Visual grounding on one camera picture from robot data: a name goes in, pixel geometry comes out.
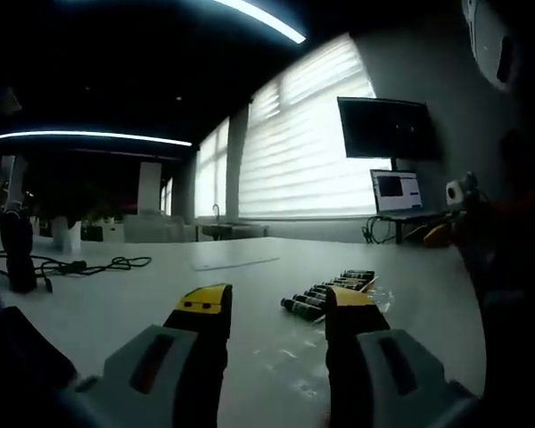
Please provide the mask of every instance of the black monitor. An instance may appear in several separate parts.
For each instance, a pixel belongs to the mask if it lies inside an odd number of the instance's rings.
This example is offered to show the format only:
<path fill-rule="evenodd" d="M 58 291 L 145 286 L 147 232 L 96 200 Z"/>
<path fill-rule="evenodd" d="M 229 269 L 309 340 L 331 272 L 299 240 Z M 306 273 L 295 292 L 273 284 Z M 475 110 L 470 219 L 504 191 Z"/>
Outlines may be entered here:
<path fill-rule="evenodd" d="M 338 98 L 348 158 L 439 159 L 424 104 Z"/>

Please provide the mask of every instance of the dark ceiling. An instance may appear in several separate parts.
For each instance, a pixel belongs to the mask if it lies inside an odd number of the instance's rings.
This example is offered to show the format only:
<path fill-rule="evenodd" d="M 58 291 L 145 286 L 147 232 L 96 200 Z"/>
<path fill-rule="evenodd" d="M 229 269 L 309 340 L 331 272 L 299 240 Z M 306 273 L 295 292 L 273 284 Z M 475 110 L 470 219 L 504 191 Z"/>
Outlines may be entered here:
<path fill-rule="evenodd" d="M 212 0 L 0 0 L 0 88 L 11 86 L 22 106 L 0 118 L 0 133 L 71 128 L 198 144 L 308 51 L 410 10 L 390 1 L 248 3 L 307 40 L 297 45 Z"/>

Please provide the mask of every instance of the laptop screen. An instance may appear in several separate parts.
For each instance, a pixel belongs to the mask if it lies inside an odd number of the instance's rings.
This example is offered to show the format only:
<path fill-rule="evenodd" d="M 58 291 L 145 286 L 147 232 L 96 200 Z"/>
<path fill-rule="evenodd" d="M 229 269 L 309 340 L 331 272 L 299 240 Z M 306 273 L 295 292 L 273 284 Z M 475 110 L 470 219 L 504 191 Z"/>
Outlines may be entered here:
<path fill-rule="evenodd" d="M 422 198 L 415 172 L 371 170 L 376 211 L 421 209 Z"/>

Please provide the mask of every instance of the desk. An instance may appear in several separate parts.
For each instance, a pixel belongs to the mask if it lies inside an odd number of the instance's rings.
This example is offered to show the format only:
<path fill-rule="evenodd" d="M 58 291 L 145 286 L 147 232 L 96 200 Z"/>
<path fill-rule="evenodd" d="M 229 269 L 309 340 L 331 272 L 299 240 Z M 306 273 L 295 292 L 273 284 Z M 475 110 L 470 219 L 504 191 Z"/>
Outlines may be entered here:
<path fill-rule="evenodd" d="M 49 251 L 42 241 L 34 248 L 36 254 L 67 259 Z M 191 264 L 205 263 L 211 256 L 218 259 L 221 254 L 226 263 L 237 263 L 251 253 L 280 259 L 203 272 L 191 268 Z M 106 264 L 116 256 L 150 256 L 152 264 L 81 279 L 53 277 L 53 294 L 42 286 L 39 292 L 16 295 L 7 290 L 5 278 L 0 278 L 0 294 L 6 305 L 18 306 L 82 375 L 89 375 L 101 373 L 104 360 L 148 325 L 161 325 L 185 293 L 214 283 L 233 284 L 228 368 L 218 411 L 220 428 L 318 426 L 325 407 L 314 408 L 306 399 L 284 396 L 281 385 L 264 385 L 257 368 L 251 366 L 256 350 L 277 347 L 282 336 L 304 328 L 300 319 L 280 309 L 279 301 L 335 277 L 345 268 L 376 271 L 377 283 L 394 293 L 395 301 L 386 314 L 390 325 L 406 329 L 439 358 L 448 378 L 457 379 L 473 393 L 482 393 L 482 320 L 469 276 L 454 248 L 426 250 L 278 238 L 82 243 L 82 255 L 74 259 Z M 261 402 L 251 398 L 255 391 L 262 391 Z"/>

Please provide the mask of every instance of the laptop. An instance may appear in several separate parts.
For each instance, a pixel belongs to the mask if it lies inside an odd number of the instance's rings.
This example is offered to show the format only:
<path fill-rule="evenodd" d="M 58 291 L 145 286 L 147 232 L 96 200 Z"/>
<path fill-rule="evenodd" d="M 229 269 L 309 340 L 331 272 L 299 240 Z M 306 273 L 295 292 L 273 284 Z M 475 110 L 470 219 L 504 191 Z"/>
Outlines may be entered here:
<path fill-rule="evenodd" d="M 415 172 L 371 169 L 371 178 L 377 216 L 406 220 L 443 214 L 424 209 Z"/>

